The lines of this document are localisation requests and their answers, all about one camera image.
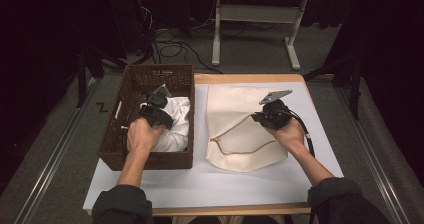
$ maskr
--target white tabletop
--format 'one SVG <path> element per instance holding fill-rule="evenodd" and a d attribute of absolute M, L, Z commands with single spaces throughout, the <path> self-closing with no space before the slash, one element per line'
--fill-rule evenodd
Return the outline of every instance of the white tabletop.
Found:
<path fill-rule="evenodd" d="M 305 122 L 316 158 L 335 176 L 343 176 L 304 82 L 236 83 L 229 85 L 278 87 L 293 93 L 284 103 Z M 153 208 L 229 207 L 304 203 L 310 183 L 297 161 L 289 157 L 249 173 L 219 169 L 206 159 L 208 129 L 206 97 L 209 84 L 195 86 L 194 158 L 188 170 L 145 170 L 141 188 Z M 90 211 L 101 191 L 115 186 L 120 172 L 99 159 L 83 209 Z"/>

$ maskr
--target beige fabric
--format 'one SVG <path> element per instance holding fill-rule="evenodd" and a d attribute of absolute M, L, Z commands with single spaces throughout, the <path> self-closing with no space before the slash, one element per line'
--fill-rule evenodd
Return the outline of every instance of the beige fabric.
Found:
<path fill-rule="evenodd" d="M 209 85 L 209 162 L 225 170 L 249 172 L 287 158 L 287 151 L 250 117 L 262 110 L 259 101 L 271 91 L 278 89 Z"/>

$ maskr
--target wooden table edge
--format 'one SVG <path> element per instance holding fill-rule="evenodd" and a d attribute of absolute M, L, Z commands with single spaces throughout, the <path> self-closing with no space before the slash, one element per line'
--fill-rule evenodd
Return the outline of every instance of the wooden table edge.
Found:
<path fill-rule="evenodd" d="M 195 74 L 195 84 L 305 82 L 299 74 Z"/>
<path fill-rule="evenodd" d="M 305 203 L 266 204 L 227 207 L 154 208 L 153 216 L 247 216 L 309 214 L 310 206 Z"/>

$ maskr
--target brown wicker basket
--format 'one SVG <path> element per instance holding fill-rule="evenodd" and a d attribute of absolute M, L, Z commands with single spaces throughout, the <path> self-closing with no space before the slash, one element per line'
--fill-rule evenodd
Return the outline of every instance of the brown wicker basket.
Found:
<path fill-rule="evenodd" d="M 182 152 L 152 152 L 145 165 L 147 170 L 190 169 L 193 166 L 194 140 L 194 70 L 193 65 L 128 65 L 125 68 L 121 87 L 98 149 L 98 156 L 114 171 L 122 170 L 121 126 L 140 93 L 152 93 L 165 84 L 174 97 L 190 99 L 188 147 Z M 129 123 L 139 118 L 139 105 L 146 102 L 146 96 L 139 98 L 129 117 Z"/>

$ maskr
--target folded fabric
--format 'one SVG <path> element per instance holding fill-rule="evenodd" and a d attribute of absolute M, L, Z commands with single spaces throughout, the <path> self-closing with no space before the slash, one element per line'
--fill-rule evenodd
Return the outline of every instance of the folded fabric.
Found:
<path fill-rule="evenodd" d="M 206 118 L 209 142 L 206 159 L 230 171 L 249 172 L 287 158 L 287 151 L 251 114 L 269 87 L 209 85 Z"/>
<path fill-rule="evenodd" d="M 188 97 L 167 97 L 167 99 L 168 104 L 163 110 L 172 117 L 174 123 L 171 130 L 165 129 L 162 132 L 152 152 L 184 151 L 188 145 L 190 100 Z"/>

